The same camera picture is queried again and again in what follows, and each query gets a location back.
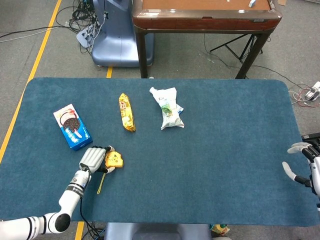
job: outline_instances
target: brown table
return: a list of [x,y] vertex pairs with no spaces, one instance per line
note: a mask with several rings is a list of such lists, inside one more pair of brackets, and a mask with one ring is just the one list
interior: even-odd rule
[[145,34],[254,34],[256,41],[236,79],[244,79],[282,18],[277,0],[133,0],[141,78],[148,77]]

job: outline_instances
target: blue carpet table surface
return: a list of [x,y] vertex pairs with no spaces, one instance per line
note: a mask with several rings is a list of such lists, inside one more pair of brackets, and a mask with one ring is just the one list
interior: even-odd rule
[[[160,130],[149,89],[176,87],[185,128]],[[122,126],[131,100],[136,132]],[[287,87],[277,80],[35,78],[27,86],[0,165],[0,219],[58,212],[87,147],[73,151],[53,112],[73,104],[93,137],[124,167],[100,195],[95,173],[83,198],[88,221],[311,226],[317,198],[282,168],[310,174],[287,149],[300,134]],[[73,221],[80,221],[79,204]]]

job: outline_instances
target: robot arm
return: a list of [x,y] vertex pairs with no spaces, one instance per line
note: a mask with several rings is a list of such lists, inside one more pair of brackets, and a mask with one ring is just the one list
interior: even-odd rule
[[41,217],[31,216],[0,222],[0,239],[32,240],[38,234],[60,234],[67,230],[72,214],[91,180],[91,174],[99,170],[110,173],[115,169],[100,169],[106,153],[114,150],[112,146],[88,148],[79,163],[80,170],[75,173],[59,200],[61,210]]
[[[283,161],[282,166],[285,173],[293,181],[305,185],[307,188],[312,188],[312,192],[320,199],[320,153],[307,142],[298,142],[291,146],[287,151],[289,154],[295,154],[302,152],[302,154],[308,159],[308,163],[311,170],[310,179],[296,175],[292,172],[287,162]],[[318,215],[320,217],[320,203],[316,205]]]

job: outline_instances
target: blue box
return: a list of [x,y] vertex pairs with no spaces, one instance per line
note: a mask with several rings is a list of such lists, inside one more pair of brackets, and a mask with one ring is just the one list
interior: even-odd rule
[[53,115],[71,149],[76,151],[92,143],[90,133],[72,104],[54,112]]

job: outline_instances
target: table leg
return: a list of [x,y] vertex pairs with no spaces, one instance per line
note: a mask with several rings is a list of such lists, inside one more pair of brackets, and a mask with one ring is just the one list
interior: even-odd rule
[[142,79],[148,78],[146,39],[143,32],[136,32],[137,50]]
[[240,68],[238,74],[236,75],[236,79],[244,79],[249,71],[251,65],[254,63],[256,57],[260,53],[262,47],[265,45],[271,33],[263,33],[256,35],[256,41],[249,53],[246,57],[242,67]]

